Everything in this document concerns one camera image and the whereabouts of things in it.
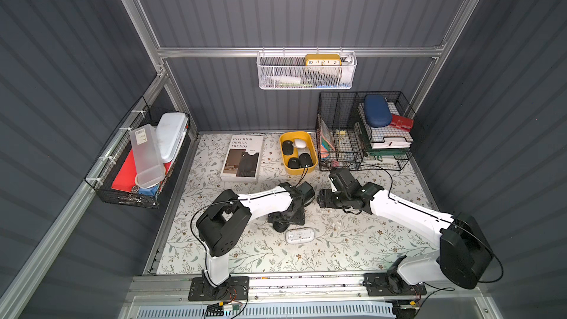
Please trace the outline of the white mouse blue accent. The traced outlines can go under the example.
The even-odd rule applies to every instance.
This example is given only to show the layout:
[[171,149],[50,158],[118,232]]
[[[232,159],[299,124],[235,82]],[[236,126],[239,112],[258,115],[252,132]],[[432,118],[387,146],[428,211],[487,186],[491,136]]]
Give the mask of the white mouse blue accent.
[[305,149],[307,147],[307,142],[301,139],[295,139],[293,144],[296,149]]

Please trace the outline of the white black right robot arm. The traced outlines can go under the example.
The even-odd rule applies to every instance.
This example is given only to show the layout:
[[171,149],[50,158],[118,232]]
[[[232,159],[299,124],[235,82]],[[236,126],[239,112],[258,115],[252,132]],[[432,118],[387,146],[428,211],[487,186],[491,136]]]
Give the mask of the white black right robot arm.
[[425,255],[402,255],[388,268],[385,281],[392,292],[444,280],[474,289],[490,263],[498,258],[471,215],[431,210],[378,184],[361,185],[347,168],[333,168],[329,181],[331,187],[317,195],[321,208],[386,218],[413,231],[434,248]]

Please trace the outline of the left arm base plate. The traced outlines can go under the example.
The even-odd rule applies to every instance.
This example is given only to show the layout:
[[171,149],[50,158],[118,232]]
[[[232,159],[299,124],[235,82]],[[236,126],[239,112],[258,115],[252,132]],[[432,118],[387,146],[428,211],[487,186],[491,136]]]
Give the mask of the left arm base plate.
[[246,301],[250,288],[247,276],[230,276],[223,284],[213,286],[203,277],[191,280],[188,301]]

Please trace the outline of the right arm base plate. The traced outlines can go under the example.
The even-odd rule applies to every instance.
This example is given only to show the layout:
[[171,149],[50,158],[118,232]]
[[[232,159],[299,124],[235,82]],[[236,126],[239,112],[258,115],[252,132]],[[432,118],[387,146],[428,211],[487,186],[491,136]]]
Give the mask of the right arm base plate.
[[370,297],[413,295],[421,298],[427,294],[423,284],[409,285],[397,274],[389,275],[386,272],[365,273],[362,285]]

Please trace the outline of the black mouse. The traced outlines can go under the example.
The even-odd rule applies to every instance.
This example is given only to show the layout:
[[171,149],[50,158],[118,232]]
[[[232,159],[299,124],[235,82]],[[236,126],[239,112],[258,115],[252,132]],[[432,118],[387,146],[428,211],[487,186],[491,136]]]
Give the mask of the black mouse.
[[298,159],[300,160],[301,168],[311,168],[314,165],[310,153],[302,153]]
[[299,169],[301,168],[301,161],[297,157],[291,157],[288,160],[287,167],[289,169]]
[[281,145],[282,154],[284,156],[291,156],[295,153],[295,146],[292,140],[285,140]]
[[283,233],[288,230],[290,224],[288,222],[283,221],[274,221],[273,228],[278,233]]

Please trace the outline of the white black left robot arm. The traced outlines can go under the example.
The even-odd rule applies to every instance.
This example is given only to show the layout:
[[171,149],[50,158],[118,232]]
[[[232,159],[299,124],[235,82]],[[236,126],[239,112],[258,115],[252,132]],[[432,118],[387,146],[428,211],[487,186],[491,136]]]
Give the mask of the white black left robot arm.
[[220,287],[230,277],[229,252],[237,245],[252,221],[267,217],[278,233],[291,225],[305,224],[305,210],[315,197],[307,182],[296,186],[281,183],[259,193],[237,194],[224,190],[208,205],[196,211],[190,230],[205,249],[203,277],[209,285]]

